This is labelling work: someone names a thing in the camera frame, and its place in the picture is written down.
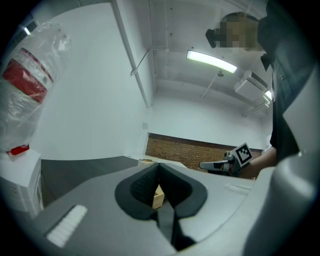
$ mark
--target fluorescent light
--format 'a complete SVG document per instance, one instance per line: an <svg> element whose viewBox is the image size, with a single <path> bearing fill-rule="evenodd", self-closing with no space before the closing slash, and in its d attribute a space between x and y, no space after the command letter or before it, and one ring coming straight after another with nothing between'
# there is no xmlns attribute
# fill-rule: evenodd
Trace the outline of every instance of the fluorescent light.
<svg viewBox="0 0 320 256"><path fill-rule="evenodd" d="M271 93L271 91L267 90L264 94L265 94L265 96L267 96L270 100L272 100L272 93Z"/></svg>
<svg viewBox="0 0 320 256"><path fill-rule="evenodd" d="M234 73L237 70L237 67L216 57L206 55L200 52L188 50L188 53L186 55L186 58L189 60L194 60L198 62L204 62L213 66L216 66L218 68L224 69L226 71L229 71L231 73Z"/></svg>
<svg viewBox="0 0 320 256"><path fill-rule="evenodd" d="M30 31L26 27L24 28L24 31L26 32L27 35L30 35Z"/></svg>

